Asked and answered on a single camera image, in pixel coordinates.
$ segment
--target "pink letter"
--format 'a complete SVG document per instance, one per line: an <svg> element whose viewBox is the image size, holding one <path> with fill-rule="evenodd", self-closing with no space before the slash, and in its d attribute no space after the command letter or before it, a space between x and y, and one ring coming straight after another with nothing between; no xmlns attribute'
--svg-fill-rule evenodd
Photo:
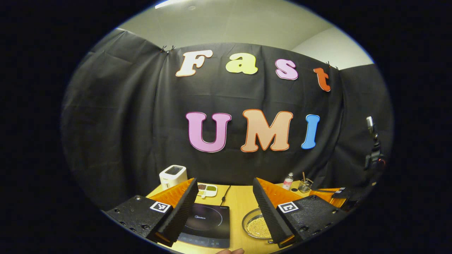
<svg viewBox="0 0 452 254"><path fill-rule="evenodd" d="M188 119L188 138L194 148L203 152L215 153L225 147L227 122L232 119L231 115L225 113L212 115L212 119L217 123L217 136L213 143L205 142L202 139L202 123L207 118L206 114L190 112L185 117Z"/></svg>
<svg viewBox="0 0 452 254"><path fill-rule="evenodd" d="M296 67L291 60L278 59L275 62L276 75L285 80L296 80L298 78L298 72L294 70Z"/></svg>

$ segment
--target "glass bowl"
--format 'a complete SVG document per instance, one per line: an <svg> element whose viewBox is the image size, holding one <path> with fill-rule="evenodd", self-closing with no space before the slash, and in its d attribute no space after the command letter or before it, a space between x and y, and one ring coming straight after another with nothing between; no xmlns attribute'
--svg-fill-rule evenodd
<svg viewBox="0 0 452 254"><path fill-rule="evenodd" d="M252 236L254 238L257 238L257 239L271 239L272 238L271 236L268 236L268 237L267 236L259 236L259 232L258 231L255 231L255 232L249 232L248 231L248 224L253 222L253 221L255 221L255 220L257 220L257 219L259 219L259 218L262 218L261 220L264 221L263 220L263 215L262 215L262 212L261 212L260 208L254 209L254 210L250 211L249 213L247 213L245 215L245 217L243 217L243 220L242 220L243 230L245 230L245 232L248 235L250 235L250 236ZM260 224L261 224L260 227L267 228L267 224L265 224L265 222L264 223L260 222Z"/></svg>

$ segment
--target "power cord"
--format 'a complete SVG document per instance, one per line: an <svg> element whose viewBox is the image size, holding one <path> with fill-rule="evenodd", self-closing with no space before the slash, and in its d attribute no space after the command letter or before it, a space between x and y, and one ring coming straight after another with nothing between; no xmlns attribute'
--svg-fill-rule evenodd
<svg viewBox="0 0 452 254"><path fill-rule="evenodd" d="M227 188L227 190L226 190L226 192L225 192L225 195L221 198L221 204L220 204L220 206L223 204L223 202L225 201L225 199L226 199L226 194L227 194L227 192L228 192L228 190L229 190L229 188L230 188L231 186L229 185L229 187Z"/></svg>

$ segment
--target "orange letter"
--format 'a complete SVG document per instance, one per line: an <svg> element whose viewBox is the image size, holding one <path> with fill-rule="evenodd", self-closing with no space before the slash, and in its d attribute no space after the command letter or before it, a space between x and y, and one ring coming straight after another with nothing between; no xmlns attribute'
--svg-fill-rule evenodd
<svg viewBox="0 0 452 254"><path fill-rule="evenodd" d="M330 86L326 84L326 79L328 74L323 72L322 68L315 68L314 72L317 73L317 79L319 80L319 86L322 90L329 92L331 90Z"/></svg>
<svg viewBox="0 0 452 254"><path fill-rule="evenodd" d="M212 50L185 52L183 56L185 58L184 61L182 62L180 70L176 72L177 77L194 75L196 71L193 70L193 65L196 64L196 67L200 68L204 63L204 59L206 59L204 56L211 57L213 56L213 52Z"/></svg>
<svg viewBox="0 0 452 254"><path fill-rule="evenodd" d="M243 116L248 120L248 130L246 132L245 144L241 147L243 152L256 152L259 147L256 145L256 136L259 138L262 150L266 150L270 142L275 139L270 147L273 151L284 151L289 149L287 140L289 139L289 125L293 114L288 111L280 111L272 125L269 127L264 113L259 109L247 109Z"/></svg>

